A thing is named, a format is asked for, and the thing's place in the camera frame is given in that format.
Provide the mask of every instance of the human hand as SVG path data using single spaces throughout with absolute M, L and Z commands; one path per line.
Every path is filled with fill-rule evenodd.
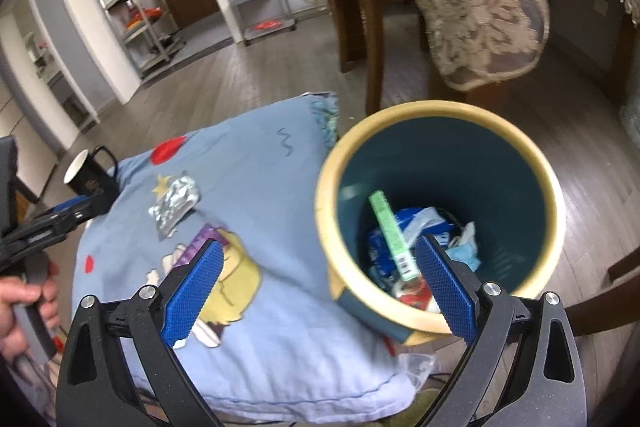
M 40 296 L 44 302 L 40 305 L 40 315 L 47 328 L 60 325 L 58 316 L 58 288 L 51 278 L 58 273 L 58 267 L 49 263 L 49 278 L 42 286 L 27 284 L 17 277 L 0 278 L 0 353 L 5 360 L 12 362 L 23 354 L 29 344 L 20 326 L 15 322 L 14 304 L 33 304 Z

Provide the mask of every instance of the blue gripper pad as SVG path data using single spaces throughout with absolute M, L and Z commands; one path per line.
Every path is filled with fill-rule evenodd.
M 451 333 L 465 339 L 468 345 L 478 334 L 474 304 L 442 255 L 423 235 L 415 243 L 416 264 L 451 328 Z
M 60 212 L 61 210 L 65 210 L 66 208 L 69 208 L 70 206 L 74 206 L 76 203 L 80 203 L 80 201 L 84 201 L 85 199 L 86 199 L 86 196 L 83 196 L 81 194 L 80 196 L 76 196 L 75 198 L 71 198 L 70 200 L 66 200 L 64 203 L 57 204 L 51 210 L 53 212 Z
M 186 339 L 200 310 L 220 277 L 225 262 L 223 246 L 212 241 L 196 261 L 180 287 L 164 306 L 164 327 L 160 332 L 169 347 Z

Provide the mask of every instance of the foil packet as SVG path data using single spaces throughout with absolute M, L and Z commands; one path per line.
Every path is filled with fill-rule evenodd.
M 160 241 L 172 235 L 175 226 L 198 201 L 198 186 L 186 172 L 171 181 L 168 190 L 149 208 L 149 215 L 156 223 Z

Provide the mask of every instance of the red dot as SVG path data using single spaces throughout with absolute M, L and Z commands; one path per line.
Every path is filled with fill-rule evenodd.
M 180 149 L 186 141 L 186 136 L 177 136 L 156 145 L 156 148 L 151 153 L 151 163 L 153 163 L 153 165 L 160 165 L 173 158 L 175 153 L 178 152 L 178 149 Z
M 53 344 L 56 346 L 59 353 L 62 353 L 65 350 L 65 344 L 63 344 L 59 338 L 53 337 Z
M 94 271 L 94 258 L 87 255 L 84 258 L 84 273 L 91 273 Z

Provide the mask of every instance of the chair leg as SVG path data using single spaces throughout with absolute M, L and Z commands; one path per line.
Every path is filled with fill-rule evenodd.
M 506 82 L 493 82 L 476 87 L 466 93 L 466 103 L 498 112 L 509 99 Z
M 366 43 L 358 0 L 329 0 L 338 37 L 340 73 L 349 71 L 349 62 L 364 58 Z
M 370 0 L 362 0 L 367 36 L 367 115 L 380 110 L 382 83 L 385 78 L 385 35 L 382 7 Z
M 615 279 L 628 274 L 638 266 L 640 266 L 640 248 L 636 248 L 633 252 L 620 259 L 620 261 L 609 266 L 609 280 L 613 282 Z
M 427 38 L 427 23 L 424 20 L 422 12 L 418 13 L 418 40 L 420 49 L 424 52 L 429 51 L 429 39 Z
M 640 320 L 640 274 L 591 299 L 569 306 L 566 315 L 576 337 L 612 330 Z

